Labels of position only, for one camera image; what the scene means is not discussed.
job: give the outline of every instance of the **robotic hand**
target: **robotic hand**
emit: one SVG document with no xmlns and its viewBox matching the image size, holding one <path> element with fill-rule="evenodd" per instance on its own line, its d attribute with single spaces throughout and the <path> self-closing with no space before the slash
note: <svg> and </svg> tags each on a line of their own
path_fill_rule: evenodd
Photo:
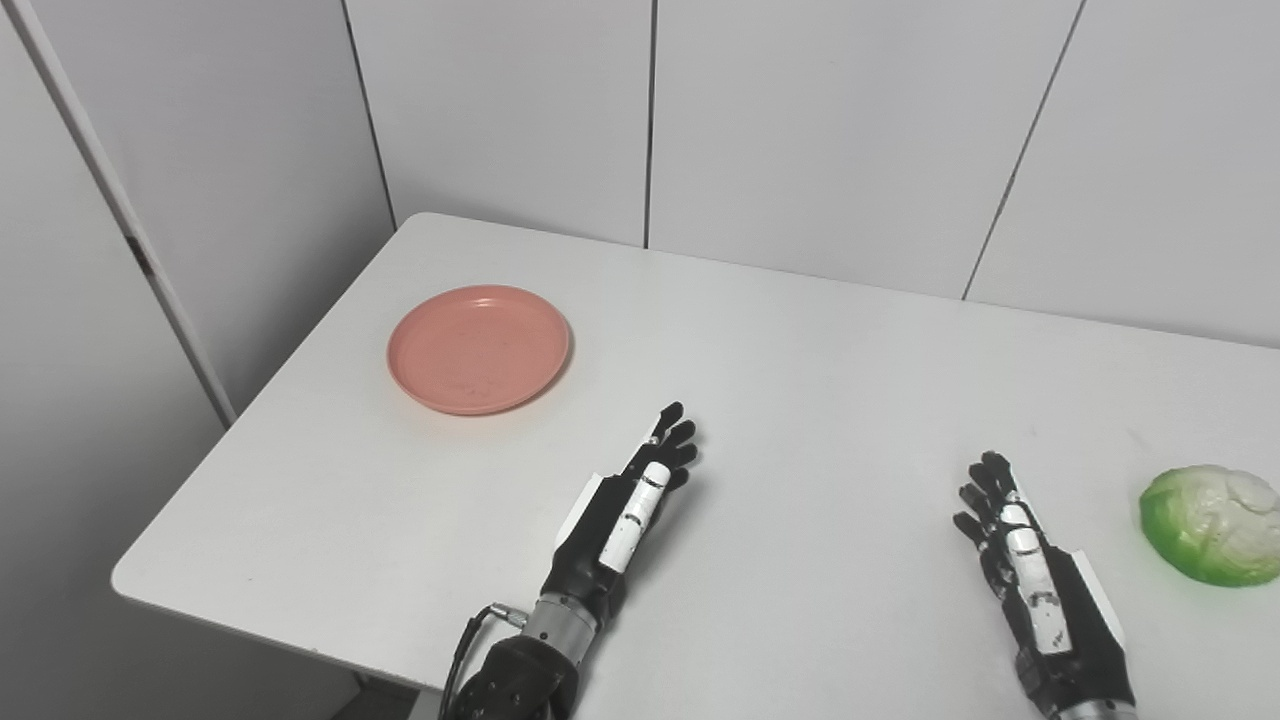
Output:
<svg viewBox="0 0 1280 720">
<path fill-rule="evenodd" d="M 440 702 L 440 720 L 566 720 L 577 697 L 577 667 L 591 642 L 622 607 L 626 569 L 640 538 L 658 520 L 667 495 L 689 480 L 698 456 L 695 427 L 671 404 L 622 473 L 595 475 L 557 537 L 552 569 L 529 615 L 490 605 L 467 624 Z M 453 680 L 486 614 L 521 628 L 499 641 L 452 698 Z"/>
<path fill-rule="evenodd" d="M 1027 697 L 1050 720 L 1137 720 L 1120 624 L 1088 559 L 1050 544 L 1001 455 L 984 452 L 969 477 L 960 497 L 974 514 L 955 525 L 1018 641 Z"/>
</svg>

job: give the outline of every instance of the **white table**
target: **white table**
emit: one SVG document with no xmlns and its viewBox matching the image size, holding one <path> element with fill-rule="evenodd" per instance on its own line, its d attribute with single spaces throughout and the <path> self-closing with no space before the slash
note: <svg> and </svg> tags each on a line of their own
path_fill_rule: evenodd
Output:
<svg viewBox="0 0 1280 720">
<path fill-rule="evenodd" d="M 384 352 L 417 302 L 471 283 L 547 297 L 575 347 L 534 402 L 453 418 Z M 531 605 L 582 483 L 675 398 L 703 459 L 632 564 L 579 717 L 1036 717 L 950 521 L 987 448 L 1051 538 L 1088 550 L 1144 717 L 1275 716 L 1280 585 L 1183 578 L 1135 498 L 1194 462 L 1280 480 L 1280 352 L 443 215 L 401 228 L 114 583 L 439 687 L 466 618 Z"/>
</svg>

